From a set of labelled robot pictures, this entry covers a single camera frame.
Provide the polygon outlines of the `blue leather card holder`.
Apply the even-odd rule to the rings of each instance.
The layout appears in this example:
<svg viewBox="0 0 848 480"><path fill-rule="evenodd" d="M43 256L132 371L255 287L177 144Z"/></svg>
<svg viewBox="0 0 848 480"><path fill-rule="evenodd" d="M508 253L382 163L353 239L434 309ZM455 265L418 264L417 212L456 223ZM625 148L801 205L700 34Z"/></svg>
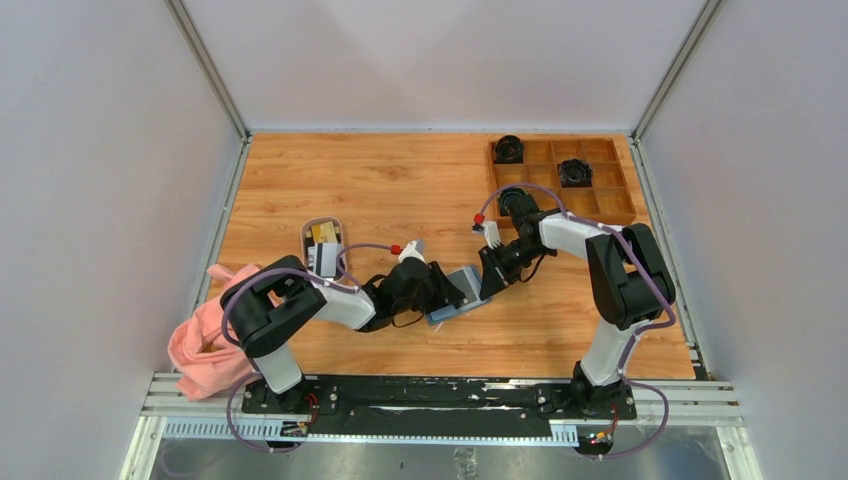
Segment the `blue leather card holder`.
<svg viewBox="0 0 848 480"><path fill-rule="evenodd" d="M463 266L448 274L447 279L463 293L464 298L457 306L449 304L427 314L426 321L429 326L440 326L491 302L490 299L480 297L482 276L476 266Z"/></svg>

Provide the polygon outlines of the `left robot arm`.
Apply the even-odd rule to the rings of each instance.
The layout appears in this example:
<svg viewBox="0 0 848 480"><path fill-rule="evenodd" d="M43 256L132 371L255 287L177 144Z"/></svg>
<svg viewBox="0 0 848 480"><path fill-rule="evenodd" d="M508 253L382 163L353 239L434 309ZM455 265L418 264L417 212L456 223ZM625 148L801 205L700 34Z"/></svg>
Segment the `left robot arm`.
<svg viewBox="0 0 848 480"><path fill-rule="evenodd" d="M400 314L428 315L466 300L435 261L406 258L361 286L345 286L313 274L289 255L230 287L220 306L222 326L232 329L233 342L261 375L268 400L293 413L304 405L307 389L289 341L308 322L371 333Z"/></svg>

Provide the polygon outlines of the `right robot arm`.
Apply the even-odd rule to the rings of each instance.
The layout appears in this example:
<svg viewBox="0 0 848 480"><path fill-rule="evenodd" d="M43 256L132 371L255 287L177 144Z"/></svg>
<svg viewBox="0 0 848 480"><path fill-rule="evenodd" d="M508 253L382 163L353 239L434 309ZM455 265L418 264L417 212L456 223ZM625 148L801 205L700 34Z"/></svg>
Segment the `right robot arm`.
<svg viewBox="0 0 848 480"><path fill-rule="evenodd" d="M519 282L535 260L559 252L586 261L600 321L588 351L575 364L566 404L584 417L596 417L623 396L627 365L642 334L675 323L675 286L650 227L593 221L562 202L542 211L530 193L533 188L508 185L487 200L499 201L509 213L518 234L510 243L502 241L497 223L483 211L475 214L472 229L486 242L479 251L479 295L495 296Z"/></svg>

